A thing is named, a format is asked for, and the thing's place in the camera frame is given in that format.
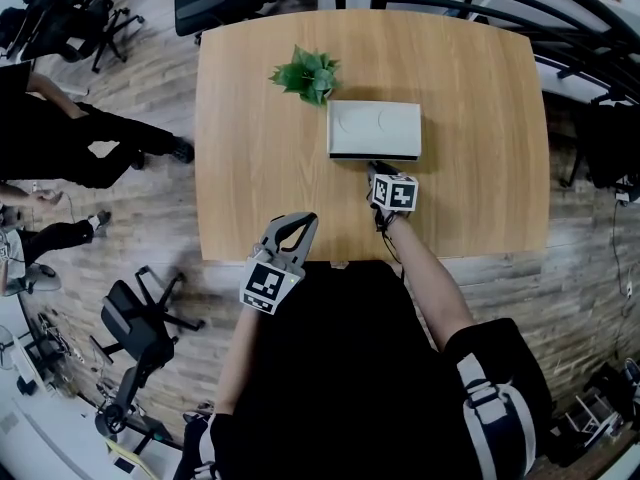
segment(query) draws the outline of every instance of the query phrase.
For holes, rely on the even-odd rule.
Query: equipment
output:
[[[420,105],[389,101],[327,103],[327,153],[342,160],[420,158]]]
[[[396,215],[408,214],[416,209],[418,180],[401,173],[392,165],[379,161],[369,162],[367,180],[367,200],[369,206],[376,210],[376,230],[382,233],[386,243],[387,228]]]
[[[474,354],[457,365],[467,399],[462,410],[483,480],[520,479],[536,458],[529,407],[513,386],[488,381]]]
[[[281,242],[302,226],[295,245],[281,248]],[[318,216],[313,212],[290,213],[273,219],[260,243],[253,246],[253,254],[247,258],[240,285],[240,302],[273,315],[278,304],[304,279],[302,264],[309,254],[316,229]]]
[[[167,314],[167,300],[175,284],[184,280],[184,275],[174,277],[160,300],[155,302],[141,279],[147,272],[150,269],[145,266],[135,274],[146,304],[140,302],[124,281],[116,281],[109,295],[102,299],[104,307],[100,316],[117,343],[102,347],[93,336],[89,336],[89,342],[105,364],[113,364],[110,356],[123,349],[137,361],[134,367],[125,372],[115,402],[96,415],[96,428],[105,437],[124,429],[138,389],[145,386],[149,375],[173,359],[173,349],[178,338],[169,337],[165,322],[192,331],[198,331],[204,326],[202,320],[190,324]]]

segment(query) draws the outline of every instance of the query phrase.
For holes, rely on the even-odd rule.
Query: black trousers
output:
[[[138,158],[140,151],[165,155],[175,148],[175,138],[170,132],[84,103],[78,106],[89,115],[52,120],[47,123],[50,130],[46,134],[25,137],[22,143],[8,146],[13,154],[11,162],[2,166],[2,179],[64,179],[88,188],[108,188]],[[98,158],[88,147],[99,141],[119,144],[107,156]]]
[[[75,224],[58,222],[40,232],[19,230],[18,235],[22,240],[24,262],[28,267],[45,252],[68,249],[91,242],[93,226],[88,220],[81,220]]]

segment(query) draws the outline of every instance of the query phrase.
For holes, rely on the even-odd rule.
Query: wrist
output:
[[[402,228],[402,226],[404,226],[406,223],[407,223],[406,215],[402,213],[396,213],[394,214],[393,220],[387,226],[387,230],[389,231],[389,233],[393,233],[395,230]]]
[[[71,119],[79,119],[80,117],[84,117],[87,115],[87,113],[75,103],[69,105],[69,107],[66,109],[66,114]]]

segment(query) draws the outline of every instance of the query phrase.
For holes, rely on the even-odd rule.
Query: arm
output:
[[[475,325],[460,288],[438,258],[418,239],[404,217],[387,233],[409,278],[420,312],[440,351],[460,329]]]
[[[31,73],[27,84],[27,92],[37,92],[42,97],[60,108],[71,119],[77,119],[87,115],[69,97],[62,92],[60,87],[54,84],[46,76],[38,73]]]
[[[247,306],[242,308],[218,381],[215,404],[217,414],[233,414],[247,385],[260,317],[259,311]]]
[[[58,204],[63,192],[36,190],[31,194],[12,185],[0,184],[0,203],[7,206],[28,206],[30,208],[51,207]]]

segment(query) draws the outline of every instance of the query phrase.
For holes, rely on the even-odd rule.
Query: desk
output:
[[[411,222],[439,256],[543,248],[549,150],[528,39],[404,11],[317,11],[220,27],[202,38],[196,189],[205,260],[243,260],[270,219],[319,217],[310,259],[389,259],[365,162],[327,157],[326,110],[267,80],[295,44],[339,59],[333,99],[422,106]]]

